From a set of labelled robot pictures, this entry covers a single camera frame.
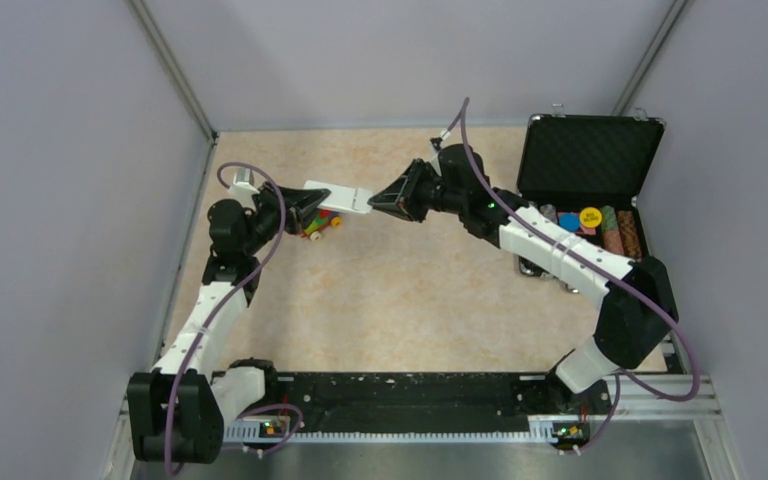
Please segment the white remote control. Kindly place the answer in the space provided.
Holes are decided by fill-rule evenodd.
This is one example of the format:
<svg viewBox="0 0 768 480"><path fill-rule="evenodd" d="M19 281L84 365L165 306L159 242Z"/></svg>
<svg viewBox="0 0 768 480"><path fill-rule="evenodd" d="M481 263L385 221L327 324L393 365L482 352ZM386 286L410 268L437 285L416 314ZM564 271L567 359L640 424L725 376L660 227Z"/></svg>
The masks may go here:
<svg viewBox="0 0 768 480"><path fill-rule="evenodd" d="M313 180L307 180L303 188L306 190L329 191L326 198L319 203L319 209L359 215L367 215L373 210L369 204L373 192L366 188L348 187Z"/></svg>

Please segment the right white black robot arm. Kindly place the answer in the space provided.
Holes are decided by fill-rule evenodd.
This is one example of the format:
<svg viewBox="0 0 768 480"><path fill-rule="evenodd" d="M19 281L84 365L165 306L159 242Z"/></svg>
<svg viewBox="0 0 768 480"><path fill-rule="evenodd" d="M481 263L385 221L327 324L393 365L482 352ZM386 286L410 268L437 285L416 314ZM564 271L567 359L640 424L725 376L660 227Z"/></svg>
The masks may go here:
<svg viewBox="0 0 768 480"><path fill-rule="evenodd" d="M560 412L574 411L603 377L638 367L677 323L660 260L635 261L563 229L519 195L491 186L467 145L445 147L433 162L412 161L368 203L409 222L423 222L430 211L454 214L474 237L529 260L594 303L594 333L547 376L547 400Z"/></svg>

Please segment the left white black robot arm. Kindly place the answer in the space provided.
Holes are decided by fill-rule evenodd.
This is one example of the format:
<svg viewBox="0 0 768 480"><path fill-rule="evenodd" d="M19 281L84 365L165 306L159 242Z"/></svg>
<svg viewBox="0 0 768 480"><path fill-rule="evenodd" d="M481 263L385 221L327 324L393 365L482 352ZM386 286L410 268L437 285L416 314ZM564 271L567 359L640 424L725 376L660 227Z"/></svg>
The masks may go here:
<svg viewBox="0 0 768 480"><path fill-rule="evenodd" d="M234 324L257 291L266 262L285 234L298 234L330 195L327 188L292 189L265 184L245 199L223 199L207 212L212 241L196 304L172 345L147 372L128 382L129 422L137 460L172 471L213 462L225 428L247 407L268 413L279 404L280 386L265 363L214 373Z"/></svg>

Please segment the colourful toy brick car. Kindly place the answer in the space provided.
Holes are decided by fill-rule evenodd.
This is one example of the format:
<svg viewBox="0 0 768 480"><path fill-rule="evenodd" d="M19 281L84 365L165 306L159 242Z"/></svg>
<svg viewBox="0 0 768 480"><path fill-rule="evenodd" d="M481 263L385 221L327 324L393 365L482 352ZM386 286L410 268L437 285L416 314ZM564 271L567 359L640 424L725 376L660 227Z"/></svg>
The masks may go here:
<svg viewBox="0 0 768 480"><path fill-rule="evenodd" d="M338 228L342 223L342 216L337 211L320 209L311 222L302 230L300 236L311 241L320 240L323 231L328 228Z"/></svg>

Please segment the blue round chip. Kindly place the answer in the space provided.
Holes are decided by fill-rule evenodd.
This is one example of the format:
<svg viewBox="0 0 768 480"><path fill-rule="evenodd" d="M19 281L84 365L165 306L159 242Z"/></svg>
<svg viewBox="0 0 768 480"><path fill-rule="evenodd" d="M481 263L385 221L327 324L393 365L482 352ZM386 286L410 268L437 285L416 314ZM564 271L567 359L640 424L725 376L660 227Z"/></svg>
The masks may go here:
<svg viewBox="0 0 768 480"><path fill-rule="evenodd" d="M559 212L558 224L561 228L572 233L579 232L581 228L579 214L575 212Z"/></svg>

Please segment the black poker chip case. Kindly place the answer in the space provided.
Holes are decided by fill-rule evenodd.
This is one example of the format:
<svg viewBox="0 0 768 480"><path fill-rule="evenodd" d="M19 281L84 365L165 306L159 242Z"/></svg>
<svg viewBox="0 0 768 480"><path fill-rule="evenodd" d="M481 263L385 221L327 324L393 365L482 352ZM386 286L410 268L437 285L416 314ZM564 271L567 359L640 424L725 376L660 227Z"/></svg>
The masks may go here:
<svg viewBox="0 0 768 480"><path fill-rule="evenodd" d="M517 192L559 215L610 206L624 254L650 253L637 208L667 123L657 117L535 114L528 120Z"/></svg>

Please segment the yellow dealer button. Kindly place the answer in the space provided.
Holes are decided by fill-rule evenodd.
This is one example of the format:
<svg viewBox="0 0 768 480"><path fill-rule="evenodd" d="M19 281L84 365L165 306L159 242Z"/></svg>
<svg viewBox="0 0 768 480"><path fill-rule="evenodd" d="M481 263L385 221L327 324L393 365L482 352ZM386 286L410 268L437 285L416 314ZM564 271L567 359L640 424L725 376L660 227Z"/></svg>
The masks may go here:
<svg viewBox="0 0 768 480"><path fill-rule="evenodd" d="M596 229L603 222L603 214L599 208L585 207L579 212L579 223L582 228Z"/></svg>

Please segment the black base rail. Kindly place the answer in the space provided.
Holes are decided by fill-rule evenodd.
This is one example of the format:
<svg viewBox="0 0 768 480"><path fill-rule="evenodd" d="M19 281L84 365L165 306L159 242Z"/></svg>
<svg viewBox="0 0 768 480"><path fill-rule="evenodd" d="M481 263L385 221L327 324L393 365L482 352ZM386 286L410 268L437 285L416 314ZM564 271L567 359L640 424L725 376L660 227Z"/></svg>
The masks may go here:
<svg viewBox="0 0 768 480"><path fill-rule="evenodd" d="M593 419L610 400L603 381L568 394L531 373L280 372L255 404L298 407L304 434L490 434Z"/></svg>

